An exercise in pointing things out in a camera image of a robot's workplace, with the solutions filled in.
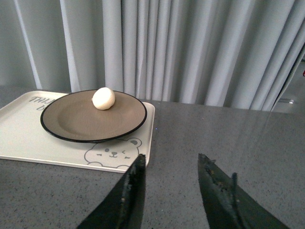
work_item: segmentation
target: bear illustration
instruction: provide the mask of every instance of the bear illustration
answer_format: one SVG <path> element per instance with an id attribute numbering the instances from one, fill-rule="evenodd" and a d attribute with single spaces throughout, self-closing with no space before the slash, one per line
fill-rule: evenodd
<path id="1" fill-rule="evenodd" d="M 89 149 L 84 158 L 91 166 L 129 167 L 137 158 L 142 141 L 138 138 L 128 140 L 114 139 L 95 144 Z"/>

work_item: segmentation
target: dough ball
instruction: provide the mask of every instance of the dough ball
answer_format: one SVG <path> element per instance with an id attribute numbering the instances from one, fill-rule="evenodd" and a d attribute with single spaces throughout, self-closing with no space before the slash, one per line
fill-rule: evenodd
<path id="1" fill-rule="evenodd" d="M 97 90 L 92 98 L 93 105 L 99 110 L 107 110 L 114 104 L 115 95 L 113 90 L 102 87 Z"/>

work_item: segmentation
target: curtain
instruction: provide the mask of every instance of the curtain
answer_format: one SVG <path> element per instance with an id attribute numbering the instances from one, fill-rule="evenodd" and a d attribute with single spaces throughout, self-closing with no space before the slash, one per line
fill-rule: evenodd
<path id="1" fill-rule="evenodd" d="M 270 111 L 305 0 L 0 0 L 0 85 Z"/>

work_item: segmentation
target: brown plate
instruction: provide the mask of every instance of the brown plate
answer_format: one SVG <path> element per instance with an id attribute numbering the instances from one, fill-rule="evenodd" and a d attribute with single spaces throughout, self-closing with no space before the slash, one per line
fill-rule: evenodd
<path id="1" fill-rule="evenodd" d="M 114 92 L 114 105 L 105 111 L 92 103 L 96 90 L 65 95 L 41 114 L 41 125 L 51 135 L 73 142 L 103 142 L 137 130 L 146 120 L 147 110 L 137 98 Z"/>

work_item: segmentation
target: gray countertop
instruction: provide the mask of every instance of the gray countertop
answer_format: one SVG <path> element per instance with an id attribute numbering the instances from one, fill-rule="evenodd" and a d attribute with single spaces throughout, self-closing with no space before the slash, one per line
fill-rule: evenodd
<path id="1" fill-rule="evenodd" d="M 0 87 L 0 107 L 31 89 Z M 143 229 L 209 228 L 198 153 L 290 228 L 305 224 L 305 117 L 148 101 L 156 108 Z M 122 174 L 0 160 L 0 228 L 75 228 Z"/>

